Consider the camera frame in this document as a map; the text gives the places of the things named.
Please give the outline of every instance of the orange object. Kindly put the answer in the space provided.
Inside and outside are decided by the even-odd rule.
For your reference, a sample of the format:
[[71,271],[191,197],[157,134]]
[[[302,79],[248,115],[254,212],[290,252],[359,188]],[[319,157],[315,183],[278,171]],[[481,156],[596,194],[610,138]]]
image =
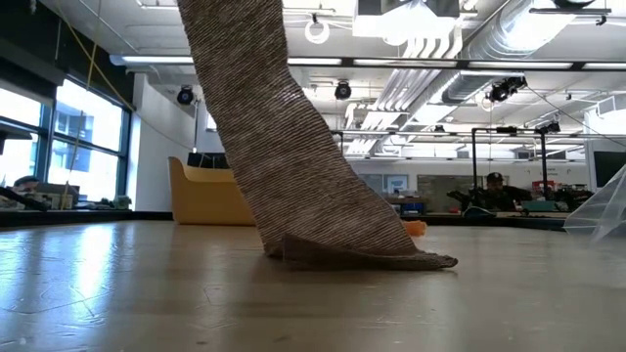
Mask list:
[[424,221],[403,221],[409,236],[422,237],[426,235],[426,223]]

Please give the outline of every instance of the yellow couch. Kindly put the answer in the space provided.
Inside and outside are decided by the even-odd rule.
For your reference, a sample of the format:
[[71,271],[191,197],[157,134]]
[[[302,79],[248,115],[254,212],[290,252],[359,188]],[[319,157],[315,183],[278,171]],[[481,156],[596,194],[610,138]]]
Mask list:
[[183,165],[169,157],[174,220],[182,225],[254,226],[231,170]]

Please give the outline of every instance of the cap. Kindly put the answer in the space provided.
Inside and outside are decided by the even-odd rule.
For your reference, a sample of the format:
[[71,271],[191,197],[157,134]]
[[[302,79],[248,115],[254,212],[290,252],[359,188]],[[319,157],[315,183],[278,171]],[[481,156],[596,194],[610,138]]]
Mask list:
[[492,172],[487,175],[487,182],[503,182],[504,178],[500,172]]

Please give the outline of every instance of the ceiling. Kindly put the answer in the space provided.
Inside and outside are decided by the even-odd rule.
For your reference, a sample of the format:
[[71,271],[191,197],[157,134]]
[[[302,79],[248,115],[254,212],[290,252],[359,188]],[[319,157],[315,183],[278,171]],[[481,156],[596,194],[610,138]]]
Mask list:
[[[58,12],[60,5],[69,22],[78,30],[99,43],[112,54],[141,55],[189,55],[189,46],[177,11],[146,10],[138,0],[102,1],[98,25],[96,16],[99,0],[40,0]],[[139,0],[145,5],[155,5],[157,0]],[[335,9],[331,19],[340,26],[331,26],[331,35],[323,44],[313,44],[304,36],[308,16],[285,15],[285,27],[291,56],[330,57],[398,57],[405,46],[392,46],[380,38],[355,37],[350,30],[355,0],[283,0],[286,8]],[[471,34],[506,1],[478,0],[477,16],[463,21],[463,37]],[[604,1],[593,6],[601,7]],[[160,0],[159,5],[174,5],[174,0]],[[530,59],[536,60],[616,60],[626,58],[626,0],[607,0],[612,8],[609,23],[596,26],[597,18],[577,18],[559,35],[536,51]],[[293,68],[292,75],[305,88],[305,92],[332,128],[344,126],[344,115],[350,103],[375,100],[385,86],[391,69],[369,68]],[[158,74],[152,69],[151,83],[161,93],[175,100],[182,84],[197,82],[191,66],[160,66]],[[545,73],[526,74],[530,88],[545,97],[552,105],[563,108],[575,118],[581,118],[581,110],[596,100],[605,99],[613,92],[626,90],[626,73]],[[353,88],[350,101],[337,101],[333,92],[337,82],[347,79]],[[450,115],[454,123],[463,126],[523,125],[537,117],[549,114],[554,107],[537,94],[524,90],[492,111],[480,106],[463,107]],[[579,130],[581,126],[568,117],[561,117],[561,129]]]

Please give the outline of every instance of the black pole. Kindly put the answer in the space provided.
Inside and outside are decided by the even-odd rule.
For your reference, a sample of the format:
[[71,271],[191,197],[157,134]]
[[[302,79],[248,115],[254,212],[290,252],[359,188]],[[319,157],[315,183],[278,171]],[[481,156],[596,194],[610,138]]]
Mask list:
[[471,163],[473,164],[473,189],[478,189],[478,165],[476,164],[476,131],[477,128],[471,129]]
[[548,200],[548,162],[546,161],[546,133],[539,131],[541,135],[541,168],[544,172],[544,197]]

